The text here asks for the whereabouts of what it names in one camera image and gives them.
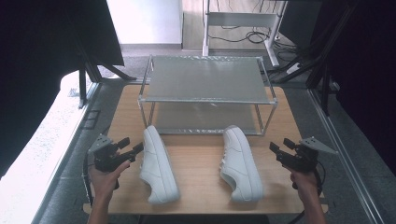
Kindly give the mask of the dark floor socket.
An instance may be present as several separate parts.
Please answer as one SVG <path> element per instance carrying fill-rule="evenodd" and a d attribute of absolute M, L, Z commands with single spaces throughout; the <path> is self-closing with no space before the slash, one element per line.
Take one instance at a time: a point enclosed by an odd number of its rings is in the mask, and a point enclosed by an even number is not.
<path fill-rule="evenodd" d="M 82 120 L 81 129 L 93 130 L 99 120 L 100 113 L 100 110 L 90 110 Z"/>

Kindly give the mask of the aluminium floor rail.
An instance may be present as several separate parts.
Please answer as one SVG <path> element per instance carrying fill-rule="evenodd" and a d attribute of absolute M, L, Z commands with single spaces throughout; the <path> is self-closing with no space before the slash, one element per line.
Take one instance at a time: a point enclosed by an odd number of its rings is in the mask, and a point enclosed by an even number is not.
<path fill-rule="evenodd" d="M 44 195 L 31 224 L 58 224 L 67 216 L 83 220 L 79 204 L 86 199 L 81 166 L 84 157 L 87 111 L 98 84 L 88 86 L 88 102 L 79 104 L 78 88 L 67 86 L 59 92 L 48 115 L 37 131 L 35 145 L 41 147 L 38 175 L 43 179 Z"/>
<path fill-rule="evenodd" d="M 310 89 L 307 90 L 307 94 L 309 95 L 312 104 L 317 110 L 318 116 L 327 134 L 329 135 L 333 148 L 336 150 L 338 158 L 342 163 L 344 170 L 346 171 L 346 175 L 348 176 L 349 181 L 355 193 L 357 194 L 359 201 L 361 202 L 361 206 L 366 216 L 368 217 L 369 222 L 371 224 L 385 224 L 384 219 L 382 218 L 375 205 L 372 195 L 366 188 L 366 185 L 364 184 L 360 173 L 358 172 L 355 164 L 350 158 L 347 152 L 347 148 L 341 140 L 339 133 L 336 131 L 331 118 L 327 116 L 321 108 L 318 94 Z"/>

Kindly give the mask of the grey two-tier shoe rack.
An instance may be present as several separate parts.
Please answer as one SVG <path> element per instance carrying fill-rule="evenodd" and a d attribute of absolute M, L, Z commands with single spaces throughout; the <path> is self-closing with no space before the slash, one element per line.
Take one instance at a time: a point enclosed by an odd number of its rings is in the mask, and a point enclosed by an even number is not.
<path fill-rule="evenodd" d="M 159 133 L 264 135 L 277 99 L 261 57 L 151 56 L 138 105 Z"/>

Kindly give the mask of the person's left hand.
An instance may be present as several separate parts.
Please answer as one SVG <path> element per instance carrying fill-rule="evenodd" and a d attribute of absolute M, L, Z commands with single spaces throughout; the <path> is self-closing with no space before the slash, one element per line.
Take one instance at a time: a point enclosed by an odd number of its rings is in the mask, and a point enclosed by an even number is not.
<path fill-rule="evenodd" d="M 94 165 L 89 168 L 89 177 L 94 191 L 94 203 L 107 204 L 110 202 L 118 178 L 129 167 L 130 162 L 125 161 L 115 171 L 109 173 L 97 170 Z"/>

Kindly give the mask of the black curtain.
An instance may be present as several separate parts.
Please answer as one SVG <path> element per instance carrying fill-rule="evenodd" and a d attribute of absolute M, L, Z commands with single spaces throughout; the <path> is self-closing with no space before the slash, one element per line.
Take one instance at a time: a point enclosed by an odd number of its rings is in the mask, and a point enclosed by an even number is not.
<path fill-rule="evenodd" d="M 355 10 L 327 62 L 337 100 L 396 175 L 396 0 L 323 0 L 315 33 Z"/>
<path fill-rule="evenodd" d="M 87 62 L 123 64 L 107 0 L 0 0 L 0 177 Z"/>

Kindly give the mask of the white sneaker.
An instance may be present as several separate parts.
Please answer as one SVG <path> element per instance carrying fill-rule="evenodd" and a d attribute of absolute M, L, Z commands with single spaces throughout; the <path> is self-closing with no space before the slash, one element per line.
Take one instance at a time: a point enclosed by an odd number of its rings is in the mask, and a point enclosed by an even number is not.
<path fill-rule="evenodd" d="M 144 155 L 139 177 L 150 186 L 149 203 L 163 204 L 179 199 L 168 152 L 154 126 L 148 126 L 144 131 Z"/>
<path fill-rule="evenodd" d="M 232 188 L 234 202 L 257 202 L 263 197 L 262 180 L 245 134 L 237 126 L 223 131 L 224 153 L 220 176 Z"/>

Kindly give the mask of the white speckled board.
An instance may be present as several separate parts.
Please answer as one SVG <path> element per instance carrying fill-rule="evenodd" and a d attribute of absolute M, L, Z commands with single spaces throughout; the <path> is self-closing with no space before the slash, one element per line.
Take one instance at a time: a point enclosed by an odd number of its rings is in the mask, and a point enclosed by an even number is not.
<path fill-rule="evenodd" d="M 78 88 L 77 72 L 61 80 L 61 89 L 67 86 Z M 45 185 L 37 173 L 39 157 L 42 155 L 41 147 L 35 145 L 39 127 L 5 176 L 0 179 L 0 224 L 31 224 L 40 198 L 44 195 L 42 188 Z"/>

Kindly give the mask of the black metal stand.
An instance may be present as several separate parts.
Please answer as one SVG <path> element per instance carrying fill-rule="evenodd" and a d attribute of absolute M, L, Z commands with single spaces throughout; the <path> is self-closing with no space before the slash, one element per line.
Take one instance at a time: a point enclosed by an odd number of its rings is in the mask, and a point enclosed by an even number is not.
<path fill-rule="evenodd" d="M 321 87 L 319 91 L 322 111 L 328 115 L 328 96 L 330 93 L 330 75 L 326 71 L 324 59 L 328 55 L 328 44 L 332 24 L 319 27 L 319 12 L 324 0 L 289 0 L 282 9 L 283 18 L 277 29 L 291 43 L 296 45 L 297 58 L 292 62 L 304 59 L 303 65 L 296 71 L 276 79 L 275 83 L 286 83 L 308 71 L 305 82 L 308 89 Z"/>
<path fill-rule="evenodd" d="M 100 81 L 102 75 L 99 72 L 98 65 L 102 65 L 104 68 L 115 74 L 116 76 L 122 78 L 123 80 L 136 80 L 136 77 L 128 76 L 126 73 L 122 72 L 115 65 L 105 63 L 96 57 L 80 56 L 79 67 L 78 67 L 78 89 L 79 89 L 79 105 L 78 108 L 81 109 L 85 104 L 87 104 L 87 87 L 86 87 L 86 75 L 93 78 L 96 82 Z"/>

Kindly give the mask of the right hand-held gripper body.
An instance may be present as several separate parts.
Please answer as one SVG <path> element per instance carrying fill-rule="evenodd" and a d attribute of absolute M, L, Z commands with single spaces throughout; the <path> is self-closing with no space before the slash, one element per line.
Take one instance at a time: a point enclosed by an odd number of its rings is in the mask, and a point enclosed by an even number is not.
<path fill-rule="evenodd" d="M 320 142 L 314 136 L 302 139 L 296 144 L 294 155 L 286 151 L 276 155 L 276 159 L 284 166 L 287 166 L 297 172 L 313 172 L 318 165 L 318 153 L 326 152 L 337 154 L 337 151 Z"/>

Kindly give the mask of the white desk frame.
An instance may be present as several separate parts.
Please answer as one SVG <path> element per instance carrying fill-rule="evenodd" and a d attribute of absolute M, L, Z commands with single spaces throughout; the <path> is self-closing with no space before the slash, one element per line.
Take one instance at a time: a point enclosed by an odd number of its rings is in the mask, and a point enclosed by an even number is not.
<path fill-rule="evenodd" d="M 270 36 L 264 41 L 268 57 L 273 67 L 279 67 L 273 45 L 280 27 L 287 1 L 281 1 L 276 13 L 242 13 L 242 12 L 211 12 L 210 0 L 203 0 L 204 38 L 202 55 L 209 54 L 209 27 L 210 26 L 241 26 L 241 27 L 266 27 L 270 29 Z"/>

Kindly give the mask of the person's right hand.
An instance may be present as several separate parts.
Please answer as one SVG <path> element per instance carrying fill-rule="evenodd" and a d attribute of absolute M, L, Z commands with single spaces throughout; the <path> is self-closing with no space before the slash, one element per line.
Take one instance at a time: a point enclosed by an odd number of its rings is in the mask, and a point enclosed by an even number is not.
<path fill-rule="evenodd" d="M 312 172 L 301 173 L 289 167 L 290 180 L 297 185 L 299 197 L 303 204 L 319 203 L 317 180 Z"/>

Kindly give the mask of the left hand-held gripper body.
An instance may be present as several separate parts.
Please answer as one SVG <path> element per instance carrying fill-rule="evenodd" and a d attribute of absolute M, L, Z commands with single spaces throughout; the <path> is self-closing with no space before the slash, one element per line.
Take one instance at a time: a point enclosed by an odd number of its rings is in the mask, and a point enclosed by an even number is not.
<path fill-rule="evenodd" d="M 117 143 L 106 135 L 99 134 L 96 140 L 88 149 L 90 155 L 93 155 L 93 164 L 95 168 L 101 172 L 113 172 L 123 162 L 134 161 L 135 156 L 131 154 L 131 150 L 118 154 L 119 148 Z"/>

